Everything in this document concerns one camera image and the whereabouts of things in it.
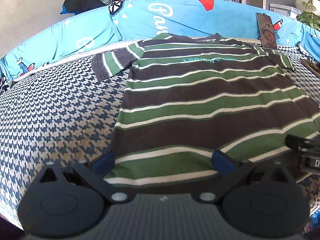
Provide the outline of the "green brown striped t-shirt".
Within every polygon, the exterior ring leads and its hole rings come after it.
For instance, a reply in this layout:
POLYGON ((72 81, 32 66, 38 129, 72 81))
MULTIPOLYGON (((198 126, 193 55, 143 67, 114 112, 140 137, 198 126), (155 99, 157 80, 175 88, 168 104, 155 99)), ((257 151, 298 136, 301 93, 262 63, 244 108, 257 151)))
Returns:
POLYGON ((113 185, 200 181, 215 174, 215 150, 260 161, 283 153, 288 134, 319 135, 319 105, 275 49, 161 34, 95 55, 92 69, 99 81, 129 71, 103 170, 113 185))

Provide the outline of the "brown patterned blanket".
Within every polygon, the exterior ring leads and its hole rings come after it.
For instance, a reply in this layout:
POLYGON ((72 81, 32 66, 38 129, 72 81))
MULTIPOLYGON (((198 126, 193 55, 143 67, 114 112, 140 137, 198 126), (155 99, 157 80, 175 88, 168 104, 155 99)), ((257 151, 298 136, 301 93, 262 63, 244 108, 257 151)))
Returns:
POLYGON ((307 59, 301 59, 300 62, 305 68, 320 78, 319 62, 311 62, 307 59))

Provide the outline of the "blue white houndstooth sofa cover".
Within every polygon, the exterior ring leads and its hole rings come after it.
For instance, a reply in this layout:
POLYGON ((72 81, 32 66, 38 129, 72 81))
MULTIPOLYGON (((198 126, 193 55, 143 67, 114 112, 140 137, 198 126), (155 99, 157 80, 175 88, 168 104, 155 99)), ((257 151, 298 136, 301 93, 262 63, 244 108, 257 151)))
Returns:
MULTIPOLYGON (((294 66, 287 77, 303 90, 293 78, 299 64, 287 56, 294 66)), ((96 161, 111 149, 129 71, 99 81, 93 57, 42 71, 1 95, 1 214, 16 226, 18 205, 46 163, 96 161)), ((119 187, 182 193, 204 189, 216 175, 181 185, 119 187)))

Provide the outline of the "smartphone with lit screen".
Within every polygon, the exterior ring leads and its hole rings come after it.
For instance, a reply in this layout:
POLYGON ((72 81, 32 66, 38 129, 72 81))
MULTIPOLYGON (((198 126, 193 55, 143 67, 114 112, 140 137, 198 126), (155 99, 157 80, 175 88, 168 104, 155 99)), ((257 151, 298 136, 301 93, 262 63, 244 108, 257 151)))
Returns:
POLYGON ((256 17, 262 46, 277 49, 276 36, 270 16, 256 13, 256 17))

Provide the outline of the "green leafy potted plant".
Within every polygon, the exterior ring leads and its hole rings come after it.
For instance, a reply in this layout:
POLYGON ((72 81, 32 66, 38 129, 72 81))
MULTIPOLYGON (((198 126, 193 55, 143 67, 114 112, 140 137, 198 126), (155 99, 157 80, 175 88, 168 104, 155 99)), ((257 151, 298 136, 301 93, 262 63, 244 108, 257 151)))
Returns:
POLYGON ((297 20, 319 30, 319 0, 306 0, 302 5, 304 11, 297 16, 297 20))

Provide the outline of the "white chest freezer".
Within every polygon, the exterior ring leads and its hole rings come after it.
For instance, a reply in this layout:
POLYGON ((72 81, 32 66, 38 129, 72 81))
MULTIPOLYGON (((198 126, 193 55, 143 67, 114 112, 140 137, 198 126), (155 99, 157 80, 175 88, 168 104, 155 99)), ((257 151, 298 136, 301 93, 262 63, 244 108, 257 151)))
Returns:
POLYGON ((287 16, 291 19, 296 19, 297 16, 302 13, 299 9, 295 7, 273 3, 269 4, 269 10, 287 16))

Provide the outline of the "dark jacket with blue lining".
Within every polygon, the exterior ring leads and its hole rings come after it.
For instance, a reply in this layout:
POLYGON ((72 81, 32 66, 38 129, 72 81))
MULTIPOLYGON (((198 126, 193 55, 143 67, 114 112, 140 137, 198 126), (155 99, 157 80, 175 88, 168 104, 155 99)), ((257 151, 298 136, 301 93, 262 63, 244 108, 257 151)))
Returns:
POLYGON ((104 6, 106 6, 106 4, 100 0, 65 0, 62 4, 60 14, 77 15, 104 6))

